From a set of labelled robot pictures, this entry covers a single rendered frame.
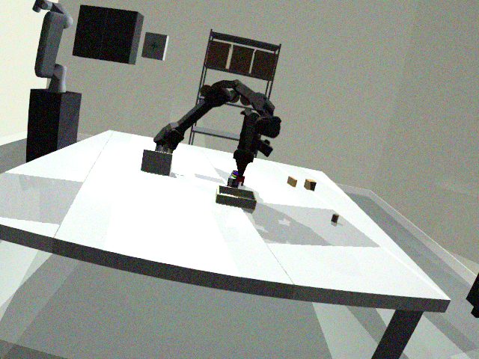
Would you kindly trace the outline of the small tan block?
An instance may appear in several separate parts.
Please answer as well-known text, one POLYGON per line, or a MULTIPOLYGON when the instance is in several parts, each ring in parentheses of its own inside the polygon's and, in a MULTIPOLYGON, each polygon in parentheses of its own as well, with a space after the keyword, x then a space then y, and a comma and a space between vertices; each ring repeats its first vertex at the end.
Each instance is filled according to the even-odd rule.
POLYGON ((287 183, 290 184, 292 187, 296 187, 297 179, 293 178, 292 176, 289 176, 287 183))

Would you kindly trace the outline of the beige rectangular tray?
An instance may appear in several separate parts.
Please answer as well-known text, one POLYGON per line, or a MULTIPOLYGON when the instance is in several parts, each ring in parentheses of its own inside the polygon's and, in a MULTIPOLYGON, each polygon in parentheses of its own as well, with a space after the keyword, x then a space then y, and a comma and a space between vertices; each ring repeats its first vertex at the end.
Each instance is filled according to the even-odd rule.
POLYGON ((255 209, 257 199, 253 191, 217 185, 216 203, 255 209))

